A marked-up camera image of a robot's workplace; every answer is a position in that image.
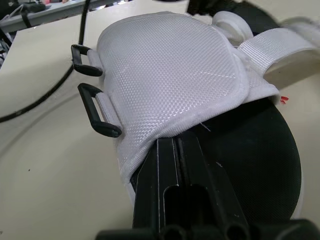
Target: white table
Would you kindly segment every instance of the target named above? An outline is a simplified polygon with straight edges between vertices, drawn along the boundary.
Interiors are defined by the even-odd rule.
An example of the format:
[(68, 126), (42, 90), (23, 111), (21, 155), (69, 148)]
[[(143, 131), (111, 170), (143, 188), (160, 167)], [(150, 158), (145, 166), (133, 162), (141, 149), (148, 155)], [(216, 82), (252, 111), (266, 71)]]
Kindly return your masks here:
[[(294, 16), (318, 19), (320, 2), (256, 0), (279, 20)], [(102, 30), (131, 16), (171, 11), (184, 13), (187, 2), (135, 0), (90, 12), (84, 43), (94, 48)], [(200, 17), (210, 22), (209, 17)], [(80, 16), (19, 31), (0, 69), (0, 116), (42, 96), (71, 64), (70, 46), (78, 40)], [(288, 96), (278, 109), (295, 137), (305, 177), (301, 216), (320, 226), (320, 81), (304, 69), (272, 72)], [(77, 85), (98, 79), (74, 72), (44, 104), (0, 124), (1, 240), (89, 240), (102, 229), (130, 228), (133, 209), (121, 184), (110, 138), (95, 133)]]
[[(97, 8), (103, 5), (111, 4), (116, 0), (91, 0), (90, 7)], [(72, 16), (75, 14), (80, 14), (84, 7), (85, 0), (70, 0), (66, 3), (57, 2), (50, 3), (47, 6), (50, 6), (47, 10), (30, 13), (28, 14), (28, 19), (32, 26), (37, 26), (43, 23), (49, 23), (61, 18)], [(26, 28), (21, 15), (13, 16), (9, 19), (4, 20), (0, 23), (0, 28), (5, 33), (10, 33)]]

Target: white padded strap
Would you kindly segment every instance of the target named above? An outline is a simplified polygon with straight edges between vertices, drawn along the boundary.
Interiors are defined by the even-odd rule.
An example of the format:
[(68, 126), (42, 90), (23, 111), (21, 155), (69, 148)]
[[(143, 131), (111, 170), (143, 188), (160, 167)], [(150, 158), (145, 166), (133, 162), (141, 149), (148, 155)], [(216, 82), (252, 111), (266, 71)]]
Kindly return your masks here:
[(248, 55), (252, 68), (263, 76), (267, 69), (281, 59), (317, 47), (296, 32), (286, 28), (275, 28), (244, 41), (238, 50)]
[(86, 53), (88, 59), (89, 59), (89, 63), (92, 67), (96, 67), (100, 70), (102, 70), (103, 72), (105, 71), (104, 70), (104, 67), (100, 61), (100, 57), (98, 55), (98, 53), (95, 51), (95, 50), (92, 50), (90, 49), (87, 53)]
[(104, 121), (122, 130), (123, 128), (109, 97), (105, 93), (99, 92), (95, 95), (95, 100), (98, 103)]

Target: black plastic buckle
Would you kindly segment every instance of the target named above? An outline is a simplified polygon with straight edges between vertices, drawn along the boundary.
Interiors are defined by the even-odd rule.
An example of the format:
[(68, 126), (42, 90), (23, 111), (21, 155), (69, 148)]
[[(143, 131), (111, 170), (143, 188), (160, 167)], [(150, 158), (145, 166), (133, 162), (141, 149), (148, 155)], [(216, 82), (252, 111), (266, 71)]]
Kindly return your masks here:
[(81, 54), (87, 55), (91, 48), (79, 44), (71, 45), (73, 68), (84, 75), (100, 77), (103, 71), (97, 67), (82, 64)]
[(117, 138), (122, 134), (119, 127), (100, 120), (96, 106), (92, 98), (102, 91), (92, 85), (81, 83), (78, 86), (86, 113), (88, 114), (92, 128), (97, 132), (107, 137)]

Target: black wire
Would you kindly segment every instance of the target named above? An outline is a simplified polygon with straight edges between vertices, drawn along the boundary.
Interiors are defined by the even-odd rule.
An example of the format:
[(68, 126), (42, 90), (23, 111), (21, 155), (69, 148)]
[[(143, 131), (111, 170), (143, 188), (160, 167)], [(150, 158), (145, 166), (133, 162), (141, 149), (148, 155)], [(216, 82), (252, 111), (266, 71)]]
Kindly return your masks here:
[[(84, 43), (84, 38), (85, 38), (85, 28), (86, 28), (86, 19), (87, 19), (87, 12), (89, 9), (89, 4), (90, 4), (90, 0), (85, 0), (84, 6), (83, 6), (83, 10), (82, 10), (82, 15), (81, 15), (81, 23), (80, 23), (80, 33), (79, 33), (79, 41), (78, 43), (80, 45), (82, 45)], [(34, 109), (35, 107), (37, 107), (38, 105), (40, 105), (41, 103), (43, 103), (45, 100), (47, 100), (55, 91), (57, 91), (62, 84), (64, 84), (64, 82), (68, 79), (68, 77), (71, 75), (71, 73), (73, 72), (74, 68), (71, 65), (69, 67), (69, 69), (66, 71), (66, 73), (63, 75), (63, 77), (47, 92), (45, 93), (42, 97), (40, 97), (38, 100), (36, 100), (35, 102), (31, 103), (30, 105), (15, 111), (11, 114), (8, 114), (6, 116), (2, 116), (0, 117), (0, 123), (15, 119), (16, 117), (19, 117), (27, 112), (29, 112), (30, 110)]]

